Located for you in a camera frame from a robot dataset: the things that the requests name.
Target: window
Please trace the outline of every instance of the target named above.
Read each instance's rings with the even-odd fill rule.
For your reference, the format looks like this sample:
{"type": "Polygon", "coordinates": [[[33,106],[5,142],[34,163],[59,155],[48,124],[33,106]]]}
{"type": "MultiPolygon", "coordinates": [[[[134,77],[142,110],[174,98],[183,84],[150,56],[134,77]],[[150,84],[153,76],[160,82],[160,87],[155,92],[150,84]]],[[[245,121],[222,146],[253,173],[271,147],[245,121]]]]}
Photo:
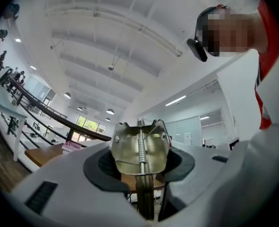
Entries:
{"type": "Polygon", "coordinates": [[[88,129],[90,131],[97,132],[99,134],[104,134],[106,130],[106,125],[102,125],[100,123],[97,123],[95,121],[92,121],[90,119],[87,119],[85,117],[79,116],[77,123],[78,126],[81,126],[85,129],[88,129]]]}

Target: wooden floor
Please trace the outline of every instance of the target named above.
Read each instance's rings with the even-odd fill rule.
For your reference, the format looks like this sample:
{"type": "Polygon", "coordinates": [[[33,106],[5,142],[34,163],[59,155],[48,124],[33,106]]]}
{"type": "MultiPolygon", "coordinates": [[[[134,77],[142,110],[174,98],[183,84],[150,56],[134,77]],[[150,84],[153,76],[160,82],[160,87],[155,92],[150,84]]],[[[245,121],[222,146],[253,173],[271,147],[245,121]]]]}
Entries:
{"type": "Polygon", "coordinates": [[[13,160],[13,154],[0,134],[0,189],[10,192],[29,174],[19,162],[13,160]]]}

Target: wooden desk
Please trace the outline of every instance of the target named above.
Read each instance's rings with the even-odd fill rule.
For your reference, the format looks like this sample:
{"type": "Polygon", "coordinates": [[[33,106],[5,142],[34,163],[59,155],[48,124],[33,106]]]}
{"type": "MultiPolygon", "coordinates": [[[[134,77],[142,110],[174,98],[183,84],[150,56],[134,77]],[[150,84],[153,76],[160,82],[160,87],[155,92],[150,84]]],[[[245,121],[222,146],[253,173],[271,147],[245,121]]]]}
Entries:
{"type": "MultiPolygon", "coordinates": [[[[38,149],[28,149],[25,151],[25,155],[32,160],[36,165],[41,167],[42,165],[46,164],[52,158],[55,158],[59,155],[62,155],[62,144],[48,146],[44,148],[38,149]]],[[[132,175],[124,175],[122,174],[121,181],[126,183],[130,188],[130,194],[136,193],[135,187],[135,177],[132,175]]],[[[154,190],[161,190],[164,188],[164,184],[160,181],[153,179],[153,186],[154,190]]]]}

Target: spring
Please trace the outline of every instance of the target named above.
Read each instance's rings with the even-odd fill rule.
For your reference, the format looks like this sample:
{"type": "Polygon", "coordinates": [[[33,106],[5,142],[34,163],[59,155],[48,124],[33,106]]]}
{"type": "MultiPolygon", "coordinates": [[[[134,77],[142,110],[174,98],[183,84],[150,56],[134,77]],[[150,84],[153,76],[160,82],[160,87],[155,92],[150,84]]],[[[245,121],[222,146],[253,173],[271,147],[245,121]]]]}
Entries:
{"type": "Polygon", "coordinates": [[[138,147],[139,147],[139,163],[147,163],[145,140],[143,138],[138,138],[138,147]]]}
{"type": "Polygon", "coordinates": [[[169,142],[167,139],[162,139],[163,140],[163,144],[164,144],[164,147],[165,147],[165,153],[166,155],[168,155],[168,152],[169,152],[169,142]]]}

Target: white ceiling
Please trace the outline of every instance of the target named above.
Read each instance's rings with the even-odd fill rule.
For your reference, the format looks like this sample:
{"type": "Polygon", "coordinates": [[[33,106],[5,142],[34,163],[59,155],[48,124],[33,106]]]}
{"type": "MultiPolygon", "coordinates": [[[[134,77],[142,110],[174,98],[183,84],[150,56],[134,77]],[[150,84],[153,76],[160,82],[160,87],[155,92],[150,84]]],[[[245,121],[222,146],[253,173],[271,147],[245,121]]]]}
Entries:
{"type": "Polygon", "coordinates": [[[70,106],[111,107],[118,123],[145,85],[188,52],[196,17],[219,1],[226,0],[18,0],[16,28],[26,61],[55,92],[72,93],[70,106]]]}

